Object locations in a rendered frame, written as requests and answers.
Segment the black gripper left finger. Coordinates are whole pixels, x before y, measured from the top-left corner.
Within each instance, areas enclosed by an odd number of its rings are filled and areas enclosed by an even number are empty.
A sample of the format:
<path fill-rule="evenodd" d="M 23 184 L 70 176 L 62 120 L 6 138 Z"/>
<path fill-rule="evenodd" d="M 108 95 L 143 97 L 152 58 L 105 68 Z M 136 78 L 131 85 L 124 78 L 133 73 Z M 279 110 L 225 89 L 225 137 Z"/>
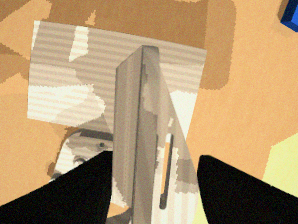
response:
<path fill-rule="evenodd" d="M 0 206 L 0 224 L 105 224 L 112 197 L 112 151 Z"/>

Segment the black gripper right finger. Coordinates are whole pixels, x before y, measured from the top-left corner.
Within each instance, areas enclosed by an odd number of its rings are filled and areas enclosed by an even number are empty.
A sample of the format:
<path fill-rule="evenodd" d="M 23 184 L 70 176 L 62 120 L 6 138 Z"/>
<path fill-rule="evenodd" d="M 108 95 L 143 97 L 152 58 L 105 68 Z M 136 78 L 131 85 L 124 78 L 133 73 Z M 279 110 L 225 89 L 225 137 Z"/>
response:
<path fill-rule="evenodd" d="M 212 155 L 197 171 L 208 224 L 298 224 L 298 197 Z"/>

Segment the blue rectangular bar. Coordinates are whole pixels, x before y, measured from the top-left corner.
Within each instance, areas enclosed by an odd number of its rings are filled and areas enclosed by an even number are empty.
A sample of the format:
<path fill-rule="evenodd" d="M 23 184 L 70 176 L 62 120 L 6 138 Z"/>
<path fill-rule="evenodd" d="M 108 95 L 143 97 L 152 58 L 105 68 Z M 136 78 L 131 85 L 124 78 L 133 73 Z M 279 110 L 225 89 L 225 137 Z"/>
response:
<path fill-rule="evenodd" d="M 298 0 L 289 0 L 283 12 L 281 23 L 291 30 L 298 32 Z"/>

